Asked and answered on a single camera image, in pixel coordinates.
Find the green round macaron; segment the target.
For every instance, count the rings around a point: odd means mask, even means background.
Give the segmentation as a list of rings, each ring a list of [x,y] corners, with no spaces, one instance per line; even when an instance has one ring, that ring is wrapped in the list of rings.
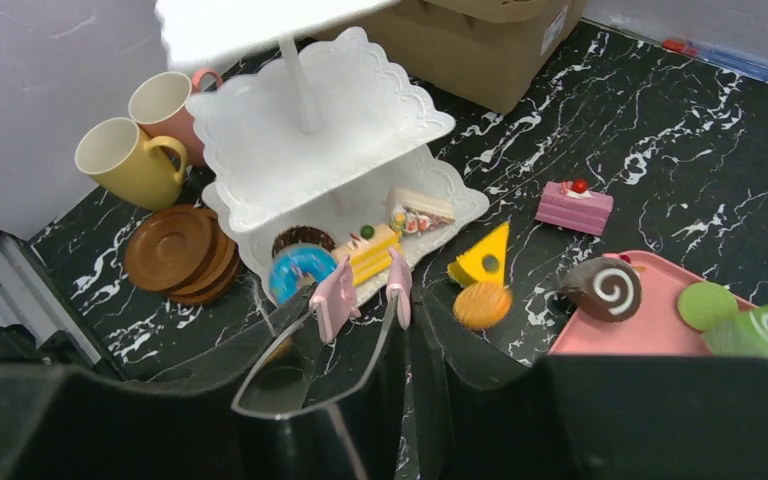
[[[684,323],[701,332],[714,328],[739,311],[736,297],[725,287],[696,282],[678,295],[676,309]]]

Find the pink cake slice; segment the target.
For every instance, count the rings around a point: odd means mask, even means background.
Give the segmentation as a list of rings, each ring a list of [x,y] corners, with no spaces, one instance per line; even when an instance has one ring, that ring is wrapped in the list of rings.
[[[545,184],[535,219],[594,236],[601,236],[613,211],[614,198],[592,191],[586,181],[549,181]]]

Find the yellow cake with cherry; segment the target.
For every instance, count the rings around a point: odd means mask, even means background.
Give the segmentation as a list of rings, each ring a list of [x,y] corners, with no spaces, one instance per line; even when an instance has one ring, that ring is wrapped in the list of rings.
[[[364,225],[350,233],[350,240],[331,251],[336,261],[349,258],[353,272],[353,285],[359,286],[389,268],[392,257],[390,247],[401,250],[400,234],[388,224]]]

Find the chocolate donut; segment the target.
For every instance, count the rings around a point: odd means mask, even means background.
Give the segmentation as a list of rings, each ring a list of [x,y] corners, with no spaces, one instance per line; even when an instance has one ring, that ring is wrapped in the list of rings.
[[[275,259],[279,253],[297,244],[316,245],[327,251],[336,248],[334,238],[324,230],[309,225],[296,225],[275,237],[271,249],[272,258]]]

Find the blue donut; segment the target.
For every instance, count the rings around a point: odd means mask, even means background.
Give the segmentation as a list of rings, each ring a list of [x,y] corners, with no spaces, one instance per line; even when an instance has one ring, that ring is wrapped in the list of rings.
[[[325,280],[337,267],[324,247],[297,244],[278,253],[268,275],[269,293],[277,305],[289,300],[304,285]]]

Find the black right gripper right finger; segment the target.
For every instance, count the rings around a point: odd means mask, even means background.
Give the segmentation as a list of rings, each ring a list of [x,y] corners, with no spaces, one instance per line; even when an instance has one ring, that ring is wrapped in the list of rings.
[[[411,296],[425,479],[768,479],[768,360],[548,355],[525,366]]]

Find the pink serving tray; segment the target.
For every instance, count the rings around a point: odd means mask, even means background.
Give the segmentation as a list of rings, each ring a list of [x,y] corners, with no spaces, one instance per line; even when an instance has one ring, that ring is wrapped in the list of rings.
[[[714,355],[702,339],[704,332],[687,326],[676,309],[676,300],[682,290],[706,280],[654,253],[632,250],[602,256],[625,260],[638,271],[642,303],[637,313],[623,322],[602,322],[573,303],[576,310],[550,347],[550,353]],[[739,311],[761,307],[733,295]]]

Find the tan plastic tool case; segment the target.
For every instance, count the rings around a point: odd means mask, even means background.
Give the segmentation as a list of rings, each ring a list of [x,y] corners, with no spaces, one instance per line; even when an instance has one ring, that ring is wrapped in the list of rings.
[[[585,6],[585,0],[401,0],[350,23],[412,76],[506,114]]]

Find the white three-tier cake stand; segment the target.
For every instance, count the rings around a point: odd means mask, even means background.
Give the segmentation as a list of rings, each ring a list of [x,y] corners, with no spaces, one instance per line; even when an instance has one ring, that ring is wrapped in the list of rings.
[[[381,1],[159,1],[170,68],[191,73],[278,47],[278,59],[186,103],[215,180],[203,191],[243,263],[262,281],[284,230],[312,226],[345,242],[385,221],[402,187],[449,201],[454,222],[403,241],[406,261],[450,241],[488,209],[429,143],[454,128],[428,92],[389,61],[365,31],[348,25]],[[298,36],[336,24],[335,39],[298,48]]]

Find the chocolate cake cube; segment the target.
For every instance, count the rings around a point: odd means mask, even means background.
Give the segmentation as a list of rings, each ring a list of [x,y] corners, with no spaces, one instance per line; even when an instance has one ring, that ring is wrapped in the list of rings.
[[[571,268],[560,292],[590,317],[602,322],[632,318],[642,303],[640,275],[629,262],[600,256]]]

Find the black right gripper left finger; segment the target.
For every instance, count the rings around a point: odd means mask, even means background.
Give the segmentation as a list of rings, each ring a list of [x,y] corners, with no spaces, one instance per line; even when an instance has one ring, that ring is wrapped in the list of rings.
[[[0,365],[0,479],[239,479],[231,402],[308,310],[304,288],[266,318],[147,382],[74,366]]]

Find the round orange waffle cookie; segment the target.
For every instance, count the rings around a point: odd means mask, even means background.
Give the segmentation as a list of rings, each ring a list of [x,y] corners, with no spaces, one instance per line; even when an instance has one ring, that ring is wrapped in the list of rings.
[[[470,330],[483,330],[498,325],[509,313],[512,292],[504,285],[477,282],[460,292],[453,304],[455,319]]]

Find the green roll cake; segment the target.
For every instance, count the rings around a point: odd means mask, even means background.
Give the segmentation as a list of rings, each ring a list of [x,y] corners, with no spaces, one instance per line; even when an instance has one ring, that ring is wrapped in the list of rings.
[[[768,359],[768,305],[733,314],[702,339],[714,355]]]

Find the yellow cake slice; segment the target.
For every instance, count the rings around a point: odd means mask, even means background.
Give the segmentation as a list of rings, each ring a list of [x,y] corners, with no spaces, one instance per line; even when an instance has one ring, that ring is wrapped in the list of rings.
[[[480,282],[504,285],[509,232],[510,224],[504,222],[459,255],[447,266],[449,278],[461,287]]]

